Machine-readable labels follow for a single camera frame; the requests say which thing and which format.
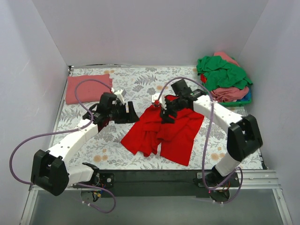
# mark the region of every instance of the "green cloth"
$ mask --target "green cloth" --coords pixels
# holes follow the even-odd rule
[[[252,84],[241,67],[223,60],[221,56],[205,56],[198,59],[197,71],[207,78],[205,87],[209,91],[230,87],[242,90]]]

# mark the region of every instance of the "glass panel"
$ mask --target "glass panel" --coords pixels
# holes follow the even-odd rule
[[[80,204],[75,198],[80,199],[80,191],[65,191],[57,197],[39,191],[30,224],[283,224],[271,189],[241,190],[233,202],[224,206],[197,201],[192,196],[117,197],[116,209],[110,214]],[[107,210],[112,202],[111,198],[101,198],[96,204]]]

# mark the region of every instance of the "black joint housing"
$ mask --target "black joint housing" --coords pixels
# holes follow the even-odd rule
[[[185,95],[186,93],[192,92],[191,88],[188,87],[188,85],[184,79],[181,79],[181,80],[171,84],[171,87],[172,87],[175,95]]]
[[[227,151],[236,161],[241,162],[262,145],[262,136],[254,116],[243,117],[228,128]]]
[[[117,99],[117,96],[112,93],[105,92],[101,95],[99,104],[97,106],[97,113],[109,113],[113,107],[113,101]]]
[[[49,151],[37,151],[33,157],[31,182],[54,196],[60,195],[69,182],[62,157],[54,157],[49,154]]]

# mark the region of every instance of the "pile of clothes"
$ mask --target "pile of clothes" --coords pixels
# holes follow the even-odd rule
[[[216,52],[198,60],[197,72],[205,87],[218,102],[249,101],[252,84],[236,60]]]

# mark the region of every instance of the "red cloth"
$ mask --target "red cloth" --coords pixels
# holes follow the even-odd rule
[[[203,83],[206,83],[207,78],[204,76],[204,74],[200,74],[200,80],[201,80]]]
[[[104,75],[83,75],[83,76],[69,76],[67,78],[67,92],[66,104],[77,104],[75,98],[75,87],[81,81],[86,79],[95,79],[107,84],[110,88],[113,86],[113,80],[109,78],[109,74]],[[96,102],[100,100],[104,92],[110,92],[106,86],[95,81],[87,81],[82,83],[78,89],[77,94],[81,102]]]
[[[121,144],[133,154],[140,151],[147,157],[152,152],[157,154],[158,145],[161,143],[160,156],[181,165],[188,165],[194,138],[204,116],[190,109],[183,109],[177,113],[174,124],[161,124],[160,110],[160,106],[151,105],[147,108]]]

